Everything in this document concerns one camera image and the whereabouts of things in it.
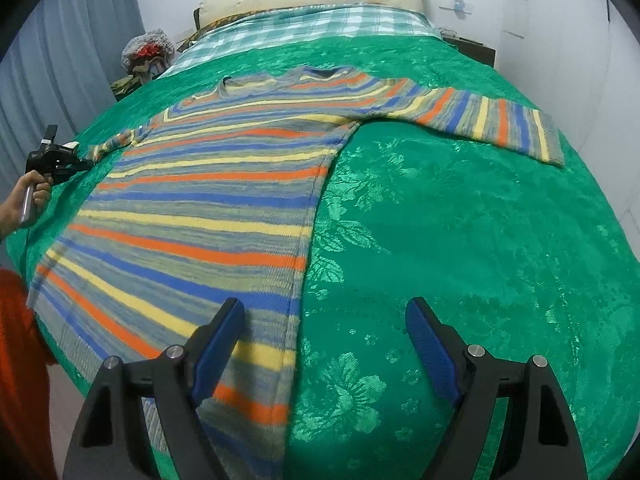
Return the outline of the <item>person's left hand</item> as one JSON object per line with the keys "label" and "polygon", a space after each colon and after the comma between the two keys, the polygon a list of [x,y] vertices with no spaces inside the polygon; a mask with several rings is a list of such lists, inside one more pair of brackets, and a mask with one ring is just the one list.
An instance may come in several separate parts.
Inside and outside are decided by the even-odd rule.
{"label": "person's left hand", "polygon": [[23,223],[23,212],[31,214],[47,207],[51,198],[52,179],[32,170],[23,174],[0,207],[1,238],[6,238]]}

